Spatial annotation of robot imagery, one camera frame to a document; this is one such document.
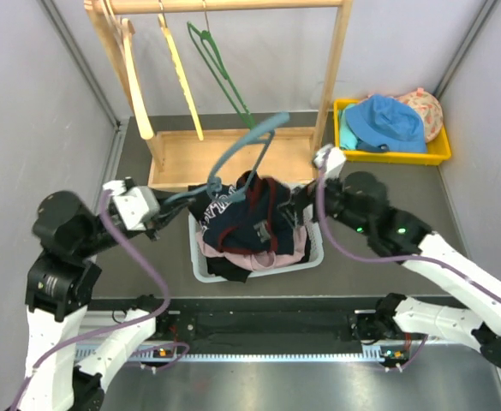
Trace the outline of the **black tank top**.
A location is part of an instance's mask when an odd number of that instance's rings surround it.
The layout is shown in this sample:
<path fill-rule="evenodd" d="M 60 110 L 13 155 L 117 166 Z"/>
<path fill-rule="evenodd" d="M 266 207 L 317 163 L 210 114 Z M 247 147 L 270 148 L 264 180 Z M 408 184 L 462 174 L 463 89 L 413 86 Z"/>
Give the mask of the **black tank top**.
<path fill-rule="evenodd" d="M 306 230 L 305 226 L 295 228 Z M 227 279 L 230 282 L 245 283 L 251 271 L 242 269 L 241 267 L 229 262 L 226 258 L 208 258 L 208 265 L 211 266 L 210 272 L 215 273 Z"/>

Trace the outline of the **navy maroon-trimmed jersey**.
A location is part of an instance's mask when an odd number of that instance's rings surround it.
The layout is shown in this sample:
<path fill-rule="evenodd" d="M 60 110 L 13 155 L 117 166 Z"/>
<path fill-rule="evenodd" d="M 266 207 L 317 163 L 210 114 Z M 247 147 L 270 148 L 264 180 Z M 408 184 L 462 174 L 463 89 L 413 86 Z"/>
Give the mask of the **navy maroon-trimmed jersey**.
<path fill-rule="evenodd" d="M 272 177 L 249 175 L 247 171 L 236 184 L 223 185 L 217 200 L 203 192 L 189 206 L 204 243 L 220 253 L 293 254 L 295 227 L 280 211 L 291 189 Z"/>

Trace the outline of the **pink tank top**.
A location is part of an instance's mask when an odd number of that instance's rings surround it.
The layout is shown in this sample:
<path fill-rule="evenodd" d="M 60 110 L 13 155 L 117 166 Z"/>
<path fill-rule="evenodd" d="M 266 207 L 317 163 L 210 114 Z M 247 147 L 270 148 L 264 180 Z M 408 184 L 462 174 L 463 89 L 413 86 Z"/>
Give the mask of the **pink tank top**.
<path fill-rule="evenodd" d="M 279 254 L 274 252 L 262 252 L 256 254 L 221 253 L 208 245 L 203 240 L 203 235 L 197 232 L 195 235 L 197 244 L 202 254 L 207 258 L 226 258 L 229 262 L 248 271 L 267 271 L 294 265 L 300 262 L 306 255 L 307 232 L 297 229 L 293 234 L 294 252 L 292 254 Z"/>

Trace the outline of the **beige wooden hanger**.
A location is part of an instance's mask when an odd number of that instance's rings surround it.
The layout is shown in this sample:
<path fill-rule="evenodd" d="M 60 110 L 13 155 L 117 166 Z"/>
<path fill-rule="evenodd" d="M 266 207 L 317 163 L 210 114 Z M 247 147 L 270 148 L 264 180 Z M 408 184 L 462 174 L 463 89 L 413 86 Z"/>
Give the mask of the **beige wooden hanger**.
<path fill-rule="evenodd" d="M 140 133 L 140 137 L 146 142 L 151 143 L 155 133 L 148 118 L 140 82 L 134 62 L 133 54 L 133 35 L 134 26 L 128 18 L 117 17 L 114 14 L 111 1 L 104 2 L 105 13 L 108 22 L 112 25 L 116 35 L 116 42 L 122 53 L 125 71 L 128 79 L 128 89 L 130 95 L 130 104 L 133 109 L 135 121 Z"/>

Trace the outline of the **green plastic hanger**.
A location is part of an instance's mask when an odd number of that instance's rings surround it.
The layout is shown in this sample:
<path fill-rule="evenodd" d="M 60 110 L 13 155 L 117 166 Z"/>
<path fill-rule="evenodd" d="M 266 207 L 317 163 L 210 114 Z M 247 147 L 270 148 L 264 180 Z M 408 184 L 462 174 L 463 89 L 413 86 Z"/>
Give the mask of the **green plastic hanger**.
<path fill-rule="evenodd" d="M 200 3 L 205 16 L 206 28 L 199 30 L 191 21 L 188 21 L 187 29 L 189 37 L 231 107 L 247 128 L 253 128 L 255 126 L 253 115 L 231 79 L 210 31 L 206 0 L 202 0 Z"/>

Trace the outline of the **yellow metal-hook hanger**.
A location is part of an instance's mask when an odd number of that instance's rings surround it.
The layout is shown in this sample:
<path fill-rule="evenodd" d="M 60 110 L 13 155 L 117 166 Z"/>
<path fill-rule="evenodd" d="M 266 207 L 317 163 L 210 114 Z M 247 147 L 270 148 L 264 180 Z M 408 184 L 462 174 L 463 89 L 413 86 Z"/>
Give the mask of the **yellow metal-hook hanger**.
<path fill-rule="evenodd" d="M 169 29 L 167 21 L 165 19 L 164 4 L 161 0 L 158 1 L 158 4 L 159 4 L 159 9 L 160 9 L 160 12 L 158 14 L 158 24 L 160 26 L 162 34 L 164 35 L 168 50 L 170 52 L 171 60 L 173 62 L 174 69 L 176 71 L 177 79 L 178 79 L 178 82 L 181 86 L 183 96 L 184 96 L 186 103 L 188 105 L 188 109 L 189 109 L 190 116 L 191 116 L 193 123 L 194 123 L 194 128 L 195 128 L 197 137 L 198 137 L 199 141 L 203 141 L 204 140 L 204 133 L 203 133 L 203 129 L 202 129 L 202 126 L 200 123 L 199 114 L 198 114 L 196 105 L 194 103 L 193 95 L 191 93 L 191 89 L 190 89 L 190 86 L 188 84 L 188 79 L 187 79 L 187 76 L 185 74 L 184 67 L 182 65 L 182 60 L 180 58 L 178 49 L 176 48 L 175 40 L 172 36 L 171 30 Z"/>

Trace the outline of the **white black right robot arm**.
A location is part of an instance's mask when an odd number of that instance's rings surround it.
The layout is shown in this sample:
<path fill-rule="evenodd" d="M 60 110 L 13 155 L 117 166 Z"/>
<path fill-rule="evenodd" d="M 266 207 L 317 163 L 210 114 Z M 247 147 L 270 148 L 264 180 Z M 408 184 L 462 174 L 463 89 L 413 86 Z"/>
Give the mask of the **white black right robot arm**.
<path fill-rule="evenodd" d="M 501 281 L 460 254 L 414 214 L 392 206 L 388 190 L 373 174 L 354 172 L 345 179 L 322 177 L 293 188 L 280 211 L 298 223 L 308 206 L 325 234 L 327 218 L 364 235 L 375 257 L 369 264 L 397 263 L 435 283 L 462 307 L 425 303 L 390 293 L 375 307 L 378 333 L 439 337 L 473 349 L 501 369 Z"/>

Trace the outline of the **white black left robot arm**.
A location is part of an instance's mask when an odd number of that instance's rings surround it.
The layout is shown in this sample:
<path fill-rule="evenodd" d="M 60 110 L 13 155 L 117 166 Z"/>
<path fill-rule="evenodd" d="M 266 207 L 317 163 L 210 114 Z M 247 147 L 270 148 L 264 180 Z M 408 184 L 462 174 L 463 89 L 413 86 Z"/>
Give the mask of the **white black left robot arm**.
<path fill-rule="evenodd" d="M 188 352 L 170 325 L 165 281 L 130 241 L 137 235 L 156 239 L 191 201 L 125 180 L 106 186 L 99 213 L 70 191 L 41 202 L 33 234 L 42 250 L 27 274 L 25 296 L 26 371 L 12 409 L 98 410 L 114 377 L 134 357 L 154 351 L 173 363 Z M 117 246 L 153 278 L 161 295 L 140 296 L 121 321 L 82 332 L 101 273 L 94 257 Z"/>

